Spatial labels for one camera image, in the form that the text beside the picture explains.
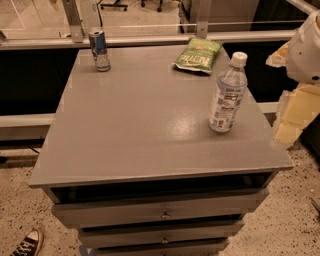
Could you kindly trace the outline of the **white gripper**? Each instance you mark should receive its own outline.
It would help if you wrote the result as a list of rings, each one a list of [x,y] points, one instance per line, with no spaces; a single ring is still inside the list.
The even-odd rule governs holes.
[[[311,13],[290,42],[283,44],[266,60],[271,67],[286,66],[288,77],[299,82],[296,89],[284,91],[279,99],[273,125],[276,146],[292,146],[320,114],[319,15],[320,11]]]

